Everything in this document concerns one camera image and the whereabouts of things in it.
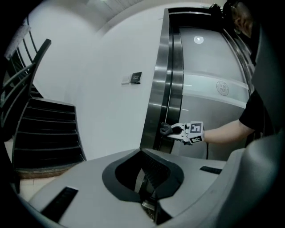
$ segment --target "person's arm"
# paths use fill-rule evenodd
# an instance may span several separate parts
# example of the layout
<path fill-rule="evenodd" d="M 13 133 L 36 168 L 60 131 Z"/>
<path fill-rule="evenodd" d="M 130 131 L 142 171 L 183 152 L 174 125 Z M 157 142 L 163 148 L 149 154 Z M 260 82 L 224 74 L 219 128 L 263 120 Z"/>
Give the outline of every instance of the person's arm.
<path fill-rule="evenodd" d="M 204 141 L 207 143 L 231 143 L 241 140 L 254 132 L 254 129 L 242 124 L 239 120 L 230 122 L 222 127 L 206 130 Z"/>

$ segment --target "black sleeve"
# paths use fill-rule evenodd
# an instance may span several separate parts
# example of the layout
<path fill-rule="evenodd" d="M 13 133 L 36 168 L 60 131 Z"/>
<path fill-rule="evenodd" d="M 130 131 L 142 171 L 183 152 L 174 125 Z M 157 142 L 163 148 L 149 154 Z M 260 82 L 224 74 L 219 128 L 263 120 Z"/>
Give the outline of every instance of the black sleeve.
<path fill-rule="evenodd" d="M 246 108 L 240 117 L 240 122 L 259 132 L 264 130 L 264 106 L 262 99 L 256 91 L 252 93 Z"/>

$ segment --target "tile floor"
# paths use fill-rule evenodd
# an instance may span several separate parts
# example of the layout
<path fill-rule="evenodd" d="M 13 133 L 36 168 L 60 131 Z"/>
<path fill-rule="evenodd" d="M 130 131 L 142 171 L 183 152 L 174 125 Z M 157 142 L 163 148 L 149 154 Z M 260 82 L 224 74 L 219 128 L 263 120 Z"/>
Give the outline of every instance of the tile floor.
<path fill-rule="evenodd" d="M 5 142 L 6 151 L 12 161 L 12 150 L 13 150 L 13 139 Z M 44 187 L 47 183 L 56 179 L 57 177 L 50 178 L 42 178 L 42 179 L 22 179 L 20 181 L 20 196 L 29 201 L 34 194 L 36 194 L 42 187 Z"/>

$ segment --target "circular logo on glass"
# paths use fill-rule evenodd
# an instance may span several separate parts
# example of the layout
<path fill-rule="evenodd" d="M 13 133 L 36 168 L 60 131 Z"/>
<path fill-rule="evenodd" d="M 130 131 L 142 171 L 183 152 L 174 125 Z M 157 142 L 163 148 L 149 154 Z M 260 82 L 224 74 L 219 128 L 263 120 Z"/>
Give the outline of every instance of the circular logo on glass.
<path fill-rule="evenodd" d="M 229 92 L 228 85 L 223 81 L 217 82 L 217 90 L 223 96 L 227 96 Z"/>

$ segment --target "black cable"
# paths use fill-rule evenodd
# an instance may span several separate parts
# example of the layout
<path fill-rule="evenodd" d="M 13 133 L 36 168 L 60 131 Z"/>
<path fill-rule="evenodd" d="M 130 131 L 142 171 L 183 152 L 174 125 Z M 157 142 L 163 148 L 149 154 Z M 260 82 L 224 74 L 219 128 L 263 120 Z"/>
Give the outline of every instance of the black cable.
<path fill-rule="evenodd" d="M 206 143 L 206 144 L 207 144 L 206 160 L 208 160 L 208 157 L 209 157 L 209 143 Z"/>

